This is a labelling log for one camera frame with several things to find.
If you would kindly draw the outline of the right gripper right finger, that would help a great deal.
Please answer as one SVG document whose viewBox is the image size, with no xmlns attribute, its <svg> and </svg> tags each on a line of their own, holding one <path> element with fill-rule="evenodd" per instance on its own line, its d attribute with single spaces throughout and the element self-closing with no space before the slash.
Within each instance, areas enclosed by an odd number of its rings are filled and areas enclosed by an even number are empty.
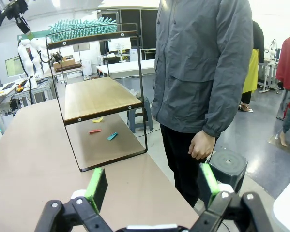
<svg viewBox="0 0 290 232">
<path fill-rule="evenodd" d="M 199 181 L 205 187 L 205 211 L 190 229 L 184 232 L 216 232 L 225 221 L 233 221 L 240 232 L 272 232 L 260 196 L 246 192 L 239 196 L 234 192 L 221 190 L 209 164 L 201 164 Z"/>
</svg>

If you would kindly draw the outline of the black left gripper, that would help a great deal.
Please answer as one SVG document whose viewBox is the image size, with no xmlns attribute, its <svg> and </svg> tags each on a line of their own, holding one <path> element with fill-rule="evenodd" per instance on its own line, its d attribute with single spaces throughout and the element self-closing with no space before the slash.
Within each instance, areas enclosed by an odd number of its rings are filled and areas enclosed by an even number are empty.
<svg viewBox="0 0 290 232">
<path fill-rule="evenodd" d="M 24 14 L 27 10 L 27 0 L 10 0 L 7 4 L 0 0 L 0 27 L 2 26 L 5 18 L 8 20 L 14 19 L 23 34 L 25 34 L 28 39 L 33 39 L 34 34 L 31 32 L 30 27 L 22 16 L 22 14 Z"/>
</svg>

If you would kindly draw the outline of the person's left hand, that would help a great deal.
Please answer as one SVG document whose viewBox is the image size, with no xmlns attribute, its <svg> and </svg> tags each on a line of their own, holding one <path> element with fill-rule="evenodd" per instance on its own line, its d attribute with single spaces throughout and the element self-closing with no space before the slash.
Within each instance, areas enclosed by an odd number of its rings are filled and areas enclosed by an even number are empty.
<svg viewBox="0 0 290 232">
<path fill-rule="evenodd" d="M 215 137 L 209 136 L 202 130 L 191 140 L 188 154 L 197 160 L 207 158 L 213 152 L 215 142 Z"/>
</svg>

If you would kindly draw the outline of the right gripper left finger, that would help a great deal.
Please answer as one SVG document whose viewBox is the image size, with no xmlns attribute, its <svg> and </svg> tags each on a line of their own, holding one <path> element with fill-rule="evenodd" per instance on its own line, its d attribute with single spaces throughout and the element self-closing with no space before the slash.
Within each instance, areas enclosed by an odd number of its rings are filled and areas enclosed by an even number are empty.
<svg viewBox="0 0 290 232">
<path fill-rule="evenodd" d="M 36 232 L 70 232 L 82 226 L 87 232 L 110 232 L 112 229 L 100 216 L 101 207 L 108 187 L 103 168 L 96 168 L 85 190 L 84 196 L 48 201 L 37 222 Z"/>
</svg>

